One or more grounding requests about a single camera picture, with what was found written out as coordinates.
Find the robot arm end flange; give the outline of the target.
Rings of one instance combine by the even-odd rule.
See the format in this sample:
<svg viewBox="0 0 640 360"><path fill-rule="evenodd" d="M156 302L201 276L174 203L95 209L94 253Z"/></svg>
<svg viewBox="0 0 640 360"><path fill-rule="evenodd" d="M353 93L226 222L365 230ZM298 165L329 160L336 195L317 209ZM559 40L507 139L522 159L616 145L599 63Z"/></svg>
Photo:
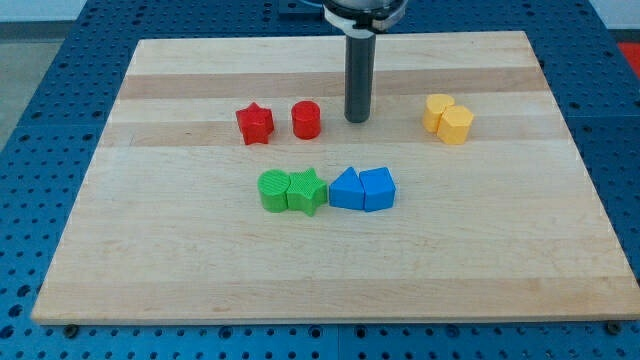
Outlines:
<svg viewBox="0 0 640 360"><path fill-rule="evenodd" d="M382 33L405 15L408 0L323 0L325 19L352 37Z"/></svg>

